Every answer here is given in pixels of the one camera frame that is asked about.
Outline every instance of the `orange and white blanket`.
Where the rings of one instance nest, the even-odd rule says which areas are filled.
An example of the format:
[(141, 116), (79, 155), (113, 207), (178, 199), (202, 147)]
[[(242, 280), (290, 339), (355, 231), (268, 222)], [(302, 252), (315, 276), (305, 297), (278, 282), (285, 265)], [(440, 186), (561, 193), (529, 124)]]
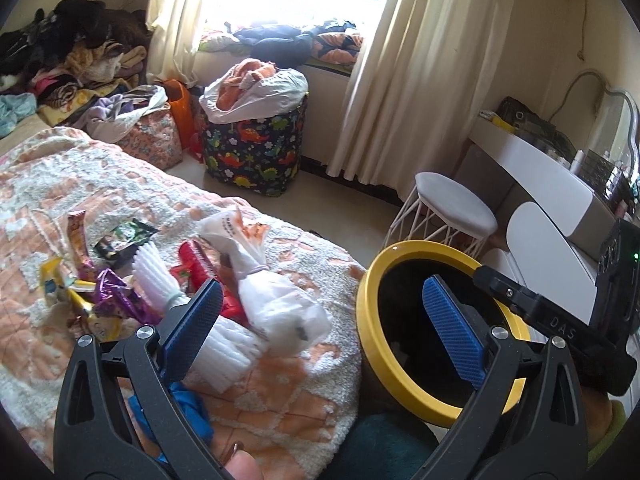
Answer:
[(0, 205), (0, 401), (47, 465), (74, 340), (45, 304), (38, 274), (42, 262), (66, 253), (66, 213), (87, 210), (89, 247), (132, 217), (155, 225), (155, 244), (172, 266), (178, 245), (196, 236), (195, 222), (229, 206), (271, 226), (270, 269), (314, 294), (334, 326), (297, 357), (263, 358), (223, 395), (192, 372), (185, 384), (204, 398), (215, 455), (242, 441), (267, 480), (312, 479), (328, 464), (355, 418), (360, 381), (354, 296), (364, 270), (343, 249), (71, 128), (44, 130), (0, 158)]

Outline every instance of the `screw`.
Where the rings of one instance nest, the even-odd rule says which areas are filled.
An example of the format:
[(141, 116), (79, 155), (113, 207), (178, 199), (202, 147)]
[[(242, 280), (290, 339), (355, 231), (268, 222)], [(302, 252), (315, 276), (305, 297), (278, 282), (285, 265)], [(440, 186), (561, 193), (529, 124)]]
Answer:
[(93, 341), (94, 338), (90, 335), (83, 335), (80, 339), (78, 339), (78, 346), (87, 346)]
[(509, 332), (506, 328), (501, 326), (494, 326), (491, 329), (491, 335), (496, 339), (507, 339), (509, 337)]
[(562, 339), (559, 335), (554, 336), (551, 339), (551, 342), (553, 343), (553, 346), (555, 346), (556, 348), (564, 348), (566, 346), (566, 341)]
[(149, 339), (154, 334), (154, 328), (149, 325), (141, 326), (136, 330), (136, 337), (138, 339)]

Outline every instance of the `beige curtain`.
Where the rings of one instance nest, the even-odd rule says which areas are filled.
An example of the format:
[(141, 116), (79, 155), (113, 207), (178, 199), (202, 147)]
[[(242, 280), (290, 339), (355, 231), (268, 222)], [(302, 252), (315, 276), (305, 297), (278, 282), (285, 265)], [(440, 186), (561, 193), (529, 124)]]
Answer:
[(154, 32), (146, 65), (149, 81), (178, 79), (193, 84), (202, 0), (149, 0), (146, 25)]
[(489, 89), (513, 0), (386, 0), (360, 54), (327, 173), (406, 198), (450, 171)]

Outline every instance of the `dinosaur print laundry basket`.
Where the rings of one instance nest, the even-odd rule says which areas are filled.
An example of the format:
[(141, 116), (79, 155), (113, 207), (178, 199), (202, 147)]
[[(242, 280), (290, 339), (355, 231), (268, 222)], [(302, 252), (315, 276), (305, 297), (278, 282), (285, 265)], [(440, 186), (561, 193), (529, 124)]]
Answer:
[(307, 99), (287, 114), (208, 123), (202, 134), (207, 171), (221, 182), (280, 196), (300, 167)]

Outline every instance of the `stool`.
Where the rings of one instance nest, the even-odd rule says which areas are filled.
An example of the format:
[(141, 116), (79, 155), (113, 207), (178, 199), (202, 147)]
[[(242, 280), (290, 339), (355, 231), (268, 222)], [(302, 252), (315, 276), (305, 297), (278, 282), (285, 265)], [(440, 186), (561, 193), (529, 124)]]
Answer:
[[(426, 208), (426, 213), (424, 219), (420, 220), (423, 207)], [(414, 211), (414, 221), (404, 240), (410, 240), (414, 233), (424, 228), (424, 240), (433, 240), (446, 231), (442, 243), (451, 245), (455, 235), (464, 233), (473, 238), (473, 242), (465, 250), (473, 258), (478, 256), (486, 239), (498, 228), (491, 210), (462, 184), (439, 173), (418, 173), (414, 189), (386, 233), (385, 247), (393, 243), (392, 236), (396, 230), (402, 236), (404, 221)], [(427, 236), (429, 220), (434, 216), (440, 218), (444, 225)]]

